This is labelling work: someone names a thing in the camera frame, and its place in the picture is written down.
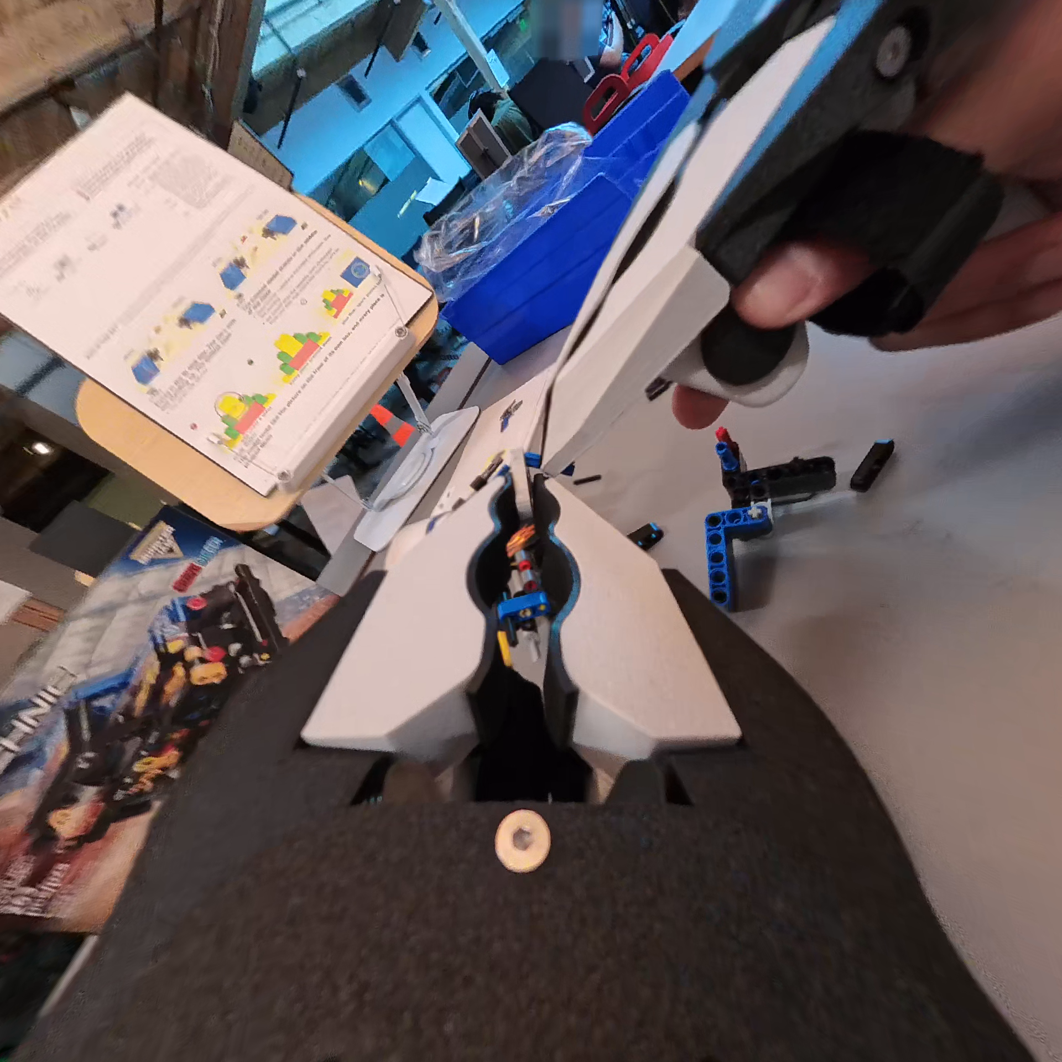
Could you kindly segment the red crate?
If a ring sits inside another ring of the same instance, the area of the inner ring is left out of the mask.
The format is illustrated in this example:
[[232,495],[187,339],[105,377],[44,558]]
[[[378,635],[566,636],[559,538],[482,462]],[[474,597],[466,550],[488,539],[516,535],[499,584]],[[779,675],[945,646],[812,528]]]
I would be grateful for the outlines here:
[[630,96],[653,76],[673,40],[673,33],[664,37],[645,34],[619,71],[602,78],[583,106],[581,122],[590,136],[596,136]]

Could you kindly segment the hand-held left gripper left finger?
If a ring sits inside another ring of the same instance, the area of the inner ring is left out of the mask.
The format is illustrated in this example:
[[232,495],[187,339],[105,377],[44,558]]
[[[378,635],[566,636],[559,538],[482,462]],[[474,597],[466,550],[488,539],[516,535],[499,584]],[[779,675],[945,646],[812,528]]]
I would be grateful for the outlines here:
[[352,634],[299,732],[307,746],[459,763],[477,744],[468,691],[487,661],[485,606],[472,562],[501,529],[491,480],[398,560]]

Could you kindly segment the person's right hand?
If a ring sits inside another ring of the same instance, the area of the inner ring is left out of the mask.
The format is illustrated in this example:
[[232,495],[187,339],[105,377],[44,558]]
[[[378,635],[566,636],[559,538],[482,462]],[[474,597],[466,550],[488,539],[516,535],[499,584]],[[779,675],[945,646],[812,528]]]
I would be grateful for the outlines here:
[[[1060,313],[1061,3],[1008,2],[975,40],[957,73],[940,73],[913,129],[981,155],[1046,212],[978,246],[918,327],[874,341],[883,352],[988,340]],[[730,304],[748,325],[776,330],[816,315],[871,274],[857,249],[803,240],[773,249]]]

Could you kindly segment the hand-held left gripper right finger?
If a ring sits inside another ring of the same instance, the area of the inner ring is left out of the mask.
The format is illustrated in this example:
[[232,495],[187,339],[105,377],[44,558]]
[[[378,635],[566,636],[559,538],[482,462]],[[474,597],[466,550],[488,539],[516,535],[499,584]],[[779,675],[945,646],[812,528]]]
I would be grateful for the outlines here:
[[593,766],[735,746],[738,721],[657,561],[555,479],[535,477],[533,506],[554,743]]

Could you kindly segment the white document stand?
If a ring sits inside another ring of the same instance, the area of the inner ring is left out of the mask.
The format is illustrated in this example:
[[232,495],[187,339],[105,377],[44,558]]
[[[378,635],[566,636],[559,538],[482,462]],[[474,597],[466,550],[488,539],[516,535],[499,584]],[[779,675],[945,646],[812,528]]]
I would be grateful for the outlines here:
[[475,405],[429,414],[409,373],[402,374],[397,386],[414,418],[413,434],[387,482],[374,496],[364,497],[350,476],[325,473],[323,485],[311,489],[301,502],[329,554],[347,538],[369,551],[384,551],[479,418]]

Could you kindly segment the clear plastic bag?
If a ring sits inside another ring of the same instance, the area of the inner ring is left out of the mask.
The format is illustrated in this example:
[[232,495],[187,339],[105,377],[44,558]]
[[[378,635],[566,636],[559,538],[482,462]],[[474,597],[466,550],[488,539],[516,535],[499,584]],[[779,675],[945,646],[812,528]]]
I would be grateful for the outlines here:
[[582,126],[553,126],[465,194],[419,239],[418,273],[445,305],[537,232],[594,175]]

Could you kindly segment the partly built lego truck chassis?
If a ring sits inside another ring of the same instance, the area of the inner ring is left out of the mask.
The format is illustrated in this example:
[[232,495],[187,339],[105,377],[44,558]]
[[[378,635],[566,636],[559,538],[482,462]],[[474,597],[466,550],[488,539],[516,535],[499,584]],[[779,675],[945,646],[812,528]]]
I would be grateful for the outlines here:
[[513,666],[513,652],[523,647],[533,662],[543,656],[539,624],[550,618],[551,605],[539,572],[538,531],[526,523],[508,539],[506,556],[508,581],[496,604],[498,644],[507,667]]

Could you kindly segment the black lego axle connector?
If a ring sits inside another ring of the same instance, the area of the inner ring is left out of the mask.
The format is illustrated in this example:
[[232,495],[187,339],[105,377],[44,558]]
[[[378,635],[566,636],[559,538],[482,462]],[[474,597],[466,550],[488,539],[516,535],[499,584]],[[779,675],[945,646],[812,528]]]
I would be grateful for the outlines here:
[[875,485],[884,469],[896,452],[894,440],[876,440],[852,473],[847,487],[856,494],[866,494]]

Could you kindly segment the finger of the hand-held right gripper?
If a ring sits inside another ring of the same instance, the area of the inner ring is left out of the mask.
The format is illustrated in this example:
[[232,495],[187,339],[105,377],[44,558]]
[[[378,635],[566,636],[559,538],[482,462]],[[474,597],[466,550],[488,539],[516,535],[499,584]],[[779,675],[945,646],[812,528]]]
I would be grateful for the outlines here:
[[722,105],[715,82],[695,90],[590,284],[572,335],[604,335],[628,310],[636,328],[672,313],[676,335],[697,335],[722,308],[724,282],[693,249],[715,193],[703,185],[704,169],[684,177]]
[[[835,17],[803,31],[775,51],[746,85],[714,114],[684,171],[690,178],[705,170],[703,185],[715,193],[715,207],[763,127],[778,112],[796,79],[830,34]],[[693,249],[696,249],[696,233]],[[730,286],[724,282],[724,304]],[[542,418],[542,470],[563,472],[619,418],[644,387],[668,369],[697,335],[676,335],[675,316],[636,328],[633,312],[622,313],[604,335],[570,335],[553,367]]]

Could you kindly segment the open instruction booklet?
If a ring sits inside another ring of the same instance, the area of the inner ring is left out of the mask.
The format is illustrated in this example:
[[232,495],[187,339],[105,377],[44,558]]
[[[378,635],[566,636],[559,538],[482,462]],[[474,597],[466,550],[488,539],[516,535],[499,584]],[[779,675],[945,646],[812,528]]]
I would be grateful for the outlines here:
[[539,408],[547,389],[550,369],[524,382],[511,394],[482,411],[445,483],[429,517],[407,524],[391,541],[383,554],[383,569],[392,568],[456,507],[463,504],[490,479],[508,465],[510,451],[531,452],[538,441]]

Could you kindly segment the lego set box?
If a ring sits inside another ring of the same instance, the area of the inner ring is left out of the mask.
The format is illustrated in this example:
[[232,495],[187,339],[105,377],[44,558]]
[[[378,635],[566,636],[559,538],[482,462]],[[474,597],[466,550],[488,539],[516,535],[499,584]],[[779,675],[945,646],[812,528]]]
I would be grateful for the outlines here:
[[232,695],[337,601],[160,510],[2,690],[2,930],[99,931]]

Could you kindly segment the laminated instruction sheet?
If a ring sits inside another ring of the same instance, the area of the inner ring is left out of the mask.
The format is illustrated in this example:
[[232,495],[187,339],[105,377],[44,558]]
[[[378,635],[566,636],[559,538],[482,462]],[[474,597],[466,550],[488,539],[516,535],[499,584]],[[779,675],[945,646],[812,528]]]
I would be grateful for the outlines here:
[[1,251],[2,316],[261,497],[365,418],[433,298],[131,95],[2,196]]

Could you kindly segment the blue storage bin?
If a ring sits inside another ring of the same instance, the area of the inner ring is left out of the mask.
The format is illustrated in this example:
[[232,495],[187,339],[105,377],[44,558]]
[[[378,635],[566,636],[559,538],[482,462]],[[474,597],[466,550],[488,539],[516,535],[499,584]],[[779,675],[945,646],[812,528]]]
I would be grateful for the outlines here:
[[572,162],[552,165],[443,319],[498,365],[569,326],[688,100],[673,73],[660,73]]

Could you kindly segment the black lego frame with axles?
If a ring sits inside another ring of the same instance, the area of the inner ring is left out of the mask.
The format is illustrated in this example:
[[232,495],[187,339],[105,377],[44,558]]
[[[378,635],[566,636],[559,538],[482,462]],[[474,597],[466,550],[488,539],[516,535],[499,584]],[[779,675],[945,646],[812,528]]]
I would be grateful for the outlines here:
[[715,434],[721,481],[732,509],[768,501],[796,503],[830,492],[837,484],[836,465],[830,457],[794,457],[785,463],[749,468],[730,432],[718,428]]

